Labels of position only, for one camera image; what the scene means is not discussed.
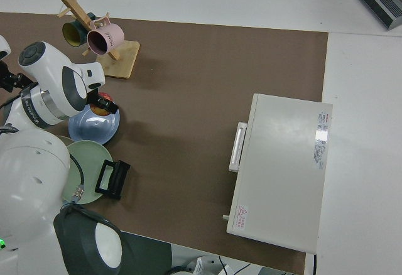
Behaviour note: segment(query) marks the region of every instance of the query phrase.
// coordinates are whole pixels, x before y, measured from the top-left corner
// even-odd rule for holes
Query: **plate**
[[[68,120],[68,133],[74,141],[92,140],[105,144],[115,135],[119,123],[119,110],[115,114],[98,116],[87,104],[82,112]]]
[[[78,161],[84,173],[84,195],[79,204],[87,204],[103,196],[103,194],[95,192],[95,186],[104,160],[113,161],[111,154],[99,143],[89,140],[74,142],[68,145],[67,149]],[[67,183],[63,190],[63,199],[66,201],[71,200],[72,194],[81,182],[77,166],[72,160],[70,161],[70,171],[68,172]],[[102,189],[107,189],[112,171],[111,167],[105,169],[105,174],[100,184]]]

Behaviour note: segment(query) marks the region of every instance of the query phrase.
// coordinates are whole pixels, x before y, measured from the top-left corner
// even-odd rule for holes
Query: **mug rack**
[[[74,15],[75,19],[81,23],[81,25],[90,31],[91,19],[87,13],[82,9],[77,0],[62,0],[67,9],[62,11],[58,16],[61,18],[65,16],[69,11]],[[102,65],[105,76],[116,78],[129,78],[134,68],[134,63],[139,52],[139,43],[137,41],[124,41],[123,44],[116,49],[111,50],[105,55],[98,55],[96,61]],[[86,49],[83,52],[85,56],[90,49]]]

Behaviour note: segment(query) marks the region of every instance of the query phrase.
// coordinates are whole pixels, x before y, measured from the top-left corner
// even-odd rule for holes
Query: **blue plate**
[[[68,133],[74,141],[92,140],[105,144],[115,135],[119,123],[119,110],[115,114],[98,116],[87,104],[81,113],[68,120]]]

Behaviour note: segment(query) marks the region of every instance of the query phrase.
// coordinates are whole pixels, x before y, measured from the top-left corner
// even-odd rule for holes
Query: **dark green mug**
[[[91,20],[95,19],[95,15],[93,13],[88,13],[88,17]],[[82,24],[75,20],[74,22],[65,23],[63,25],[63,36],[67,43],[72,45],[73,47],[78,47],[87,42],[87,34],[88,31],[82,26]]]

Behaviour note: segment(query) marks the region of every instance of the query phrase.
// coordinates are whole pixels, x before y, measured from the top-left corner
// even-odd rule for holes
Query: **wooden base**
[[[139,51],[137,41],[124,41],[115,49],[119,53],[119,60],[113,60],[109,55],[98,55],[96,61],[102,65],[105,76],[129,78],[133,71]]]

